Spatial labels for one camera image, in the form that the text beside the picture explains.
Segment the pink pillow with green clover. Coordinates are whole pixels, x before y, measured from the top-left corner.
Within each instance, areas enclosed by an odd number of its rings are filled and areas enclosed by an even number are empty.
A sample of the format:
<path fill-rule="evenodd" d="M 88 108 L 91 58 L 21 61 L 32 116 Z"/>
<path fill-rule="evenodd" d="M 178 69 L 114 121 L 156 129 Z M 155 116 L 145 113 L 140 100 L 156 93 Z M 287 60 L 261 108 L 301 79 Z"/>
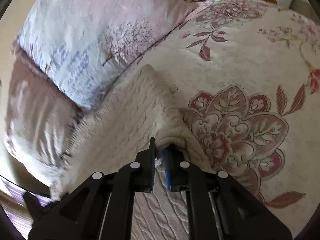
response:
<path fill-rule="evenodd" d="M 51 185 L 82 116 L 195 7 L 184 0 L 36 0 L 12 44 L 7 151 Z"/>

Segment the beige cable-knit sweater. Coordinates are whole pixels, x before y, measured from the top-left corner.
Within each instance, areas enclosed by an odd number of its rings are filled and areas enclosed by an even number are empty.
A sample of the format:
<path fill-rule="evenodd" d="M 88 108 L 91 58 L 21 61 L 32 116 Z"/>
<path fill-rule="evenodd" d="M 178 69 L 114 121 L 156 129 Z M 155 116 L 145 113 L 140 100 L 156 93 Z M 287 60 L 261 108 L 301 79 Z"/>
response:
<path fill-rule="evenodd" d="M 110 174 L 135 160 L 155 138 L 159 150 L 169 144 L 204 170 L 208 158 L 184 123 L 177 102 L 158 72 L 145 65 L 124 77 L 105 97 L 99 109 L 84 116 L 71 136 L 64 167 L 50 193 L 60 199 L 93 172 Z M 151 193 L 135 194 L 132 239 L 188 239 L 187 204 L 183 193 L 165 188 L 163 161 L 156 159 Z"/>

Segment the floral bedspread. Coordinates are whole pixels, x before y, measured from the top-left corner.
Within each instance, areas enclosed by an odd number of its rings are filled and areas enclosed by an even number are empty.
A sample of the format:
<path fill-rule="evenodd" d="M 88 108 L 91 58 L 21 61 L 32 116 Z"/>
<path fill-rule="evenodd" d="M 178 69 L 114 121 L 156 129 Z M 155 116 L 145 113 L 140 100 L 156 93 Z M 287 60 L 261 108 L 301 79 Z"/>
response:
<path fill-rule="evenodd" d="M 319 24 L 261 0 L 210 0 L 146 52 L 214 172 L 297 236 L 319 205 Z"/>

